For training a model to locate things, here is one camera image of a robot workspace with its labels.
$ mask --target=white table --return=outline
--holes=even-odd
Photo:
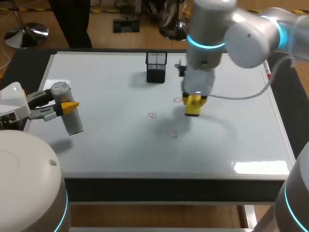
[[[181,98],[179,59],[185,62],[184,54],[169,54],[166,82],[149,84],[144,53],[51,56],[40,88],[66,81],[80,102],[84,132],[69,137],[60,118],[32,121],[25,130],[55,150],[65,178],[283,181],[295,158],[271,89],[246,101],[209,97],[200,117],[187,117],[182,102],[174,101]],[[247,96],[266,82],[263,65],[242,69],[224,54],[213,93]]]

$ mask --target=person's leg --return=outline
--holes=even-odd
[[[76,7],[76,0],[49,0],[49,4],[71,48],[91,48],[91,40]]]
[[[90,0],[76,0],[75,3],[79,11],[80,18],[84,23],[84,29],[87,30],[89,24]]]

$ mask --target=red circle marking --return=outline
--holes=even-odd
[[[154,113],[149,113],[148,116],[151,117],[151,118],[155,118],[156,117],[156,115]]]
[[[181,102],[182,99],[181,98],[174,98],[174,102]]]
[[[178,133],[174,132],[174,131],[170,131],[170,132],[166,132],[166,135],[170,138],[177,138],[178,137]]]

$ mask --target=chrome chair base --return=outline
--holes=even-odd
[[[159,31],[161,35],[170,40],[184,41],[187,39],[186,24],[180,20],[177,20],[172,28],[169,25],[166,27],[159,26]]]
[[[40,23],[25,23],[22,28],[9,30],[5,36],[5,43],[14,48],[28,48],[43,43],[49,35],[46,26]]]

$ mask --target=mesh pencil holder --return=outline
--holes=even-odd
[[[164,83],[165,68],[168,60],[167,52],[151,51],[147,52],[147,82],[149,83]]]

